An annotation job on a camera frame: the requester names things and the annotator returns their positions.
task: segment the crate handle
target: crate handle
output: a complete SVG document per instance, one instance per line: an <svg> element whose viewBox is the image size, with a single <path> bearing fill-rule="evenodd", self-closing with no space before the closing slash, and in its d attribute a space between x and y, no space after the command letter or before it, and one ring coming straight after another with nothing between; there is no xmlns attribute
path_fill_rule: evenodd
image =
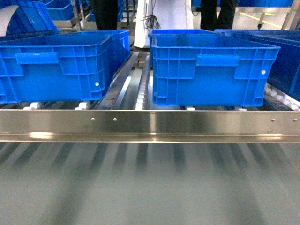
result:
<svg viewBox="0 0 300 225"><path fill-rule="evenodd" d="M198 67L237 67L238 55L197 55L196 66Z"/></svg>
<svg viewBox="0 0 300 225"><path fill-rule="evenodd" d="M15 55L17 63L20 65L28 64L57 64L59 58L57 53L17 53Z"/></svg>

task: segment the person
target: person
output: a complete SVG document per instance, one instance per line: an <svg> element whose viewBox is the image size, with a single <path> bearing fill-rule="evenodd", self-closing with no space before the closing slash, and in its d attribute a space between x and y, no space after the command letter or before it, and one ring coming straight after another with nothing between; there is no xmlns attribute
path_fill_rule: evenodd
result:
<svg viewBox="0 0 300 225"><path fill-rule="evenodd" d="M91 0L98 30L116 30L118 0Z"/></svg>
<svg viewBox="0 0 300 225"><path fill-rule="evenodd" d="M217 1L202 0L201 29L232 29L236 0L221 0L221 12L217 18Z"/></svg>

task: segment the blue bin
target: blue bin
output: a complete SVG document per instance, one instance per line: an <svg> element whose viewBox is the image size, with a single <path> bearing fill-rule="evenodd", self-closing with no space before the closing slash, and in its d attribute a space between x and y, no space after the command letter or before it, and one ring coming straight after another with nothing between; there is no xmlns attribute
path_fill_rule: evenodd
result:
<svg viewBox="0 0 300 225"><path fill-rule="evenodd" d="M253 36L253 39L281 47L268 83L300 101L300 31L298 35Z"/></svg>
<svg viewBox="0 0 300 225"><path fill-rule="evenodd" d="M215 30L217 33L221 33L228 37L240 38L244 40L252 41L253 35L297 35L299 31L297 30Z"/></svg>
<svg viewBox="0 0 300 225"><path fill-rule="evenodd" d="M49 35L0 42L0 103L99 100L110 37Z"/></svg>
<svg viewBox="0 0 300 225"><path fill-rule="evenodd" d="M28 32L53 30L58 32L50 18L46 5L40 2L26 0L1 0L0 8L19 5L10 20L7 35L16 35Z"/></svg>
<svg viewBox="0 0 300 225"><path fill-rule="evenodd" d="M111 36L112 40L112 51L110 52L110 74L118 70L120 66L130 56L129 51L129 31L128 30L105 30L105 31L83 31L79 33L71 33L69 35L99 35L100 37L109 37Z"/></svg>
<svg viewBox="0 0 300 225"><path fill-rule="evenodd" d="M71 20L74 18L73 7L69 0L52 0L46 6L52 20Z"/></svg>
<svg viewBox="0 0 300 225"><path fill-rule="evenodd" d="M189 29L189 30L151 30L149 33L149 45L150 45L150 65L153 67L153 50L152 50L152 38L155 35L161 34L218 34L213 31L209 30L196 30L196 29Z"/></svg>
<svg viewBox="0 0 300 225"><path fill-rule="evenodd" d="M221 35L154 36L156 105L262 106L280 47Z"/></svg>

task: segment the gray conveyor belt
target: gray conveyor belt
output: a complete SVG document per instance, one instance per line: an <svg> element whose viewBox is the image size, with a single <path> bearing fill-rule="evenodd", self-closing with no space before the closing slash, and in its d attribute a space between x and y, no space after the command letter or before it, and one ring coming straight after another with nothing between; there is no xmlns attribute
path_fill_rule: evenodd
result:
<svg viewBox="0 0 300 225"><path fill-rule="evenodd" d="M299 144L1 143L2 225L299 225Z"/></svg>

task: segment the white panel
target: white panel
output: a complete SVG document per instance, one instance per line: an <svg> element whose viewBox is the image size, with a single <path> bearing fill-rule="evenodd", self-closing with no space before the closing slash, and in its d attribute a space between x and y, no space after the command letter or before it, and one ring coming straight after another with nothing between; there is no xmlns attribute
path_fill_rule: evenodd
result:
<svg viewBox="0 0 300 225"><path fill-rule="evenodd" d="M136 47L149 47L148 31L145 30L143 18L146 14L150 15L151 12L151 0L139 0L135 28ZM193 27L190 0L187 0L187 3L186 0L157 0L154 15L157 17L161 29L190 29Z"/></svg>

